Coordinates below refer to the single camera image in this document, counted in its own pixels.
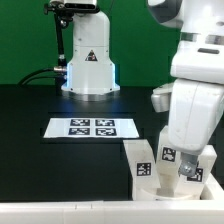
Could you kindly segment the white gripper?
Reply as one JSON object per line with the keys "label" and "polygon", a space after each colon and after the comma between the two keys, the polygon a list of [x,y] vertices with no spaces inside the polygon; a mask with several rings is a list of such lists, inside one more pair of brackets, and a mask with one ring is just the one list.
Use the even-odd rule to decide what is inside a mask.
{"label": "white gripper", "polygon": [[169,112],[168,138],[183,152],[179,173],[195,175],[198,157],[224,112],[224,49],[181,48],[175,54],[174,83],[153,90],[156,112]]}

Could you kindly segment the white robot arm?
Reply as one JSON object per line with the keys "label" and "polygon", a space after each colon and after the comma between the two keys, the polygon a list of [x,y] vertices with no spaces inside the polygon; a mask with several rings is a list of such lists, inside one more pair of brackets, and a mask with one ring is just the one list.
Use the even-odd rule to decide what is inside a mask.
{"label": "white robot arm", "polygon": [[[75,22],[73,57],[62,91],[88,98],[117,91],[109,59],[109,20],[92,0],[65,0]],[[153,18],[181,30],[170,74],[172,89],[152,94],[168,111],[168,138],[181,153],[179,172],[195,175],[198,156],[224,114],[224,0],[147,0]]]}

